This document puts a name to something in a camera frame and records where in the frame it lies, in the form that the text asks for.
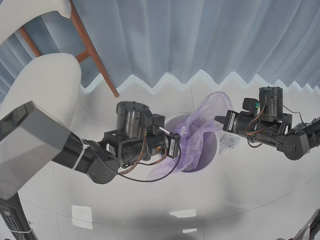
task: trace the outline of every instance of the zip tie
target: zip tie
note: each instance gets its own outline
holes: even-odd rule
[[[90,147],[88,144],[85,144],[81,138],[78,137],[78,139],[79,139],[79,140],[81,141],[81,143],[82,143],[82,151],[81,151],[81,153],[80,153],[77,161],[75,162],[74,166],[72,167],[72,170],[74,170],[74,169],[77,168],[77,166],[78,166],[78,164],[79,164],[79,162],[80,162],[83,154],[85,153],[85,150],[86,150],[88,147]]]
[[[166,134],[169,134],[170,135],[170,132],[167,131],[166,129],[162,128],[162,127],[159,127],[160,130],[164,131]]]
[[[27,233],[31,233],[31,230],[32,230],[32,228],[30,228],[30,230],[29,231],[26,231],[26,232],[23,232],[23,231],[14,231],[14,230],[11,230],[11,229],[9,229],[12,233],[21,233],[21,234],[27,234]]]

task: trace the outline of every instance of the curtain fold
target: curtain fold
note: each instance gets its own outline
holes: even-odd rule
[[[134,74],[150,87],[170,72],[186,83],[199,70],[220,84],[230,72],[249,83],[320,86],[320,0],[74,0],[114,85]],[[42,54],[85,50],[58,12],[25,24]],[[34,54],[16,32],[0,46],[0,102]],[[99,71],[81,63],[82,85]]]

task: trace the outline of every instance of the tiled floor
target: tiled floor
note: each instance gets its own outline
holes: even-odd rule
[[[145,103],[168,118],[192,111],[211,92],[223,91],[233,109],[241,111],[245,97],[258,99],[259,87],[268,85],[258,76],[247,85],[236,74],[221,85],[201,74],[187,84],[166,76],[152,90],[127,82],[114,98],[106,83],[99,83],[90,93],[81,90],[71,130],[81,138],[101,140],[115,128],[116,104],[124,100]],[[306,122],[319,117],[320,90],[296,83],[286,88],[280,81],[275,86],[283,87],[284,105],[300,111]],[[299,121],[293,115],[293,125]],[[289,238],[320,207],[319,154],[315,148],[290,161],[272,147],[252,149],[241,139],[234,149],[219,153],[209,170],[175,174],[153,184],[116,177],[96,185],[84,174],[49,163],[19,194],[39,240]],[[130,176],[146,179],[150,170],[138,166]],[[72,205],[91,208],[92,229],[73,225]],[[194,217],[170,215],[191,209]],[[197,231],[183,233],[189,229]],[[49,231],[50,238],[45,238]]]

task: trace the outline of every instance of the purple plastic bag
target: purple plastic bag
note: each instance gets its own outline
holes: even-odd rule
[[[228,110],[233,110],[231,101],[224,92],[214,92],[205,97],[193,112],[187,114],[174,130],[181,136],[181,158],[172,173],[195,169],[202,151],[203,141],[211,132],[222,130],[223,125],[214,120],[215,116],[225,116]],[[168,174],[178,158],[167,157],[148,175],[148,180],[158,179]]]

